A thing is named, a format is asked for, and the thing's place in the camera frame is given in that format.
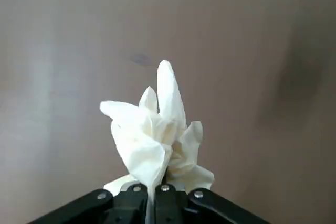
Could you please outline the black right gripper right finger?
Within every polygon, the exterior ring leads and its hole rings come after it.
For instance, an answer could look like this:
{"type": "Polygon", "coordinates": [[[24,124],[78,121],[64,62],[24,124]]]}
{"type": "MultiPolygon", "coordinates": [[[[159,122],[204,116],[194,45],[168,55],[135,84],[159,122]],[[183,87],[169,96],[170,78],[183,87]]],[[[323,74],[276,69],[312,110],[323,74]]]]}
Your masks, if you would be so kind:
{"type": "Polygon", "coordinates": [[[268,222],[209,189],[189,193],[173,185],[155,189],[154,223],[267,224],[268,222]]]}

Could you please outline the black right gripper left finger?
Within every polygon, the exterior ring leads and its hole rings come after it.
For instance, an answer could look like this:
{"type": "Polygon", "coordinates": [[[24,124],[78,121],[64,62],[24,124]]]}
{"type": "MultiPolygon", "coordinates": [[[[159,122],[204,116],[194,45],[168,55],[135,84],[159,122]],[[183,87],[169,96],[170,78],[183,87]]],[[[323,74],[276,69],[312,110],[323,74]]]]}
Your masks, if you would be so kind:
{"type": "Polygon", "coordinates": [[[31,223],[145,223],[147,187],[133,184],[113,195],[96,189],[31,223]]]}

